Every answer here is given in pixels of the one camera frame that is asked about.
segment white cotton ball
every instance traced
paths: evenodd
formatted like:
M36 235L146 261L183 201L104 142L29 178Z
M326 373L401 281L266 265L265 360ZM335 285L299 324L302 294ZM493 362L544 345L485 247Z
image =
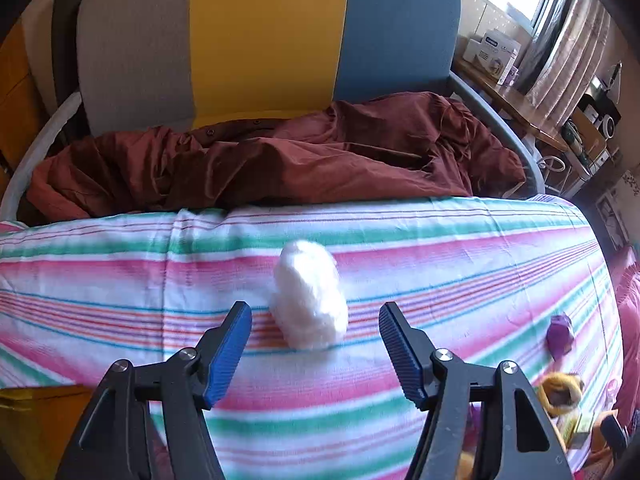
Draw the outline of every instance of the white cotton ball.
M334 257L320 244L297 240L280 253L273 271L277 293L271 314L291 348L318 350L347 332L347 302Z

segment curtain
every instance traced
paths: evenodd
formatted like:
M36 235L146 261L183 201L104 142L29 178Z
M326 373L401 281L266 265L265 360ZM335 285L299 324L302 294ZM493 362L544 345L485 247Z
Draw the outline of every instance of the curtain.
M543 71L560 36L572 1L549 0L536 27L533 40L518 66L520 77L516 82L516 88L521 94L526 94L531 90Z
M610 16L599 0L572 0L556 45L527 99L555 124L569 118L602 59Z

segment table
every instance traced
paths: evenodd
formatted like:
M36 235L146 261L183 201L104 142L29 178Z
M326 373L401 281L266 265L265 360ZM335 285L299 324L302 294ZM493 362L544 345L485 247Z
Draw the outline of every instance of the table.
M558 128L547 120L527 99L512 86L498 85L488 75L480 72L471 63L461 58L453 61L453 72L463 79L472 81L492 100L492 108L504 110L520 127L522 136L532 134L537 139L560 152L570 152L569 146Z

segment beige curtain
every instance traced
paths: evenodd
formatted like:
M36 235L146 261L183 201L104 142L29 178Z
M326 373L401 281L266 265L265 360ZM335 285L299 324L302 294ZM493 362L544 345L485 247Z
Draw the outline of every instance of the beige curtain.
M611 18L599 0L573 0L564 27L527 99L556 124L573 113L602 59Z

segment striped tablecloth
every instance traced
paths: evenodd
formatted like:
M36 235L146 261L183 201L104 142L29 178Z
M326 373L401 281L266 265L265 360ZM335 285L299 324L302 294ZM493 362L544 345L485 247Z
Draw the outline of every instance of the striped tablecloth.
M299 238L334 254L348 300L346 339L327 351L290 351L268 313L274 263ZM3 234L0 386L95 384L116 359L166 359L236 300L252 307L252 335L207 412L230 480L404 477L424 414L402 396L380 339L385 301L467 361L509 358L532 382L578 372L584 409L601 409L622 374L593 232L578 209L540 196L124 215ZM576 344L554 364L544 337L559 312ZM584 457L571 452L572 467Z

